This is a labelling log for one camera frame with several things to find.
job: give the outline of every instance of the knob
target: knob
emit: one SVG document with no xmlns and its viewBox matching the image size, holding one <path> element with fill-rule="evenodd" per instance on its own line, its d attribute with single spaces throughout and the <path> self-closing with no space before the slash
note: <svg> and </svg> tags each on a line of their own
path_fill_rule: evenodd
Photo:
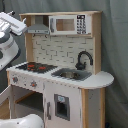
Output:
<svg viewBox="0 0 128 128">
<path fill-rule="evenodd" d="M 32 87 L 36 87 L 36 86 L 37 86 L 36 82 L 33 81 L 33 82 L 31 83 L 31 86 L 32 86 Z"/>
<path fill-rule="evenodd" d="M 17 77 L 14 77 L 14 78 L 13 78 L 13 82 L 14 82 L 14 83 L 18 82 L 18 78 L 17 78 Z"/>
</svg>

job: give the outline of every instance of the microwave door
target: microwave door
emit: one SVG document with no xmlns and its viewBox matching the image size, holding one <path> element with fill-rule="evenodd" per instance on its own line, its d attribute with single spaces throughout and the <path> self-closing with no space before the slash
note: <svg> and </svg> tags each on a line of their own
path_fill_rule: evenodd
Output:
<svg viewBox="0 0 128 128">
<path fill-rule="evenodd" d="M 49 27 L 51 35 L 77 34 L 76 26 L 76 15 L 49 16 Z"/>
</svg>

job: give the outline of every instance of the tile backsplash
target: tile backsplash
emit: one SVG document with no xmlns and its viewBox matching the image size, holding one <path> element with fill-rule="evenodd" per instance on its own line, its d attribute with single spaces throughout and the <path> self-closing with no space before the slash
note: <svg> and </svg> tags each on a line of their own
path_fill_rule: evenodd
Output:
<svg viewBox="0 0 128 128">
<path fill-rule="evenodd" d="M 92 38 L 33 34 L 32 41 L 34 61 L 39 63 L 75 68 L 81 51 L 93 56 Z M 81 62 L 86 62 L 86 70 L 92 72 L 88 56 L 82 55 Z"/>
</svg>

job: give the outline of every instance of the countertop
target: countertop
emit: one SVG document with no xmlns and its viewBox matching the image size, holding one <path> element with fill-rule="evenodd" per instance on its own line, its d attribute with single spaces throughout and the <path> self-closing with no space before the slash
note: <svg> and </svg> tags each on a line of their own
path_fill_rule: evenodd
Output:
<svg viewBox="0 0 128 128">
<path fill-rule="evenodd" d="M 111 85 L 114 81 L 114 77 L 110 73 L 107 73 L 104 71 L 100 71 L 96 75 L 92 74 L 90 77 L 88 77 L 87 79 L 85 79 L 83 81 L 75 81 L 75 80 L 69 80 L 69 79 L 64 79 L 64 78 L 58 78 L 58 77 L 54 77 L 51 75 L 53 72 L 63 68 L 61 66 L 58 66 L 57 68 L 55 68 L 49 72 L 46 72 L 44 74 L 38 74 L 38 73 L 33 73 L 33 72 L 29 72 L 29 71 L 16 69 L 16 67 L 23 65 L 25 63 L 10 67 L 7 69 L 7 71 L 14 71 L 16 73 L 28 74 L 28 75 L 32 75 L 34 77 L 38 77 L 38 78 L 40 77 L 44 80 L 48 80 L 51 82 L 68 84 L 69 86 L 84 88 L 84 89 L 103 88 L 103 87 Z"/>
</svg>

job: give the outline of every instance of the gray wall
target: gray wall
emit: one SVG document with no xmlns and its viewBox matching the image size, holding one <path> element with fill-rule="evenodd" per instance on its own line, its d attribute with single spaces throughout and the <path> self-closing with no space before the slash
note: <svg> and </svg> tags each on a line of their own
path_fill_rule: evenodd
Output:
<svg viewBox="0 0 128 128">
<path fill-rule="evenodd" d="M 113 128 L 128 127 L 128 1 L 127 0 L 5 0 L 6 12 L 55 12 L 101 10 L 102 70 L 111 73 L 115 81 L 106 88 L 106 121 Z M 15 37 L 22 55 L 13 64 L 25 61 L 24 36 Z M 6 87 L 1 73 L 1 90 Z"/>
</svg>

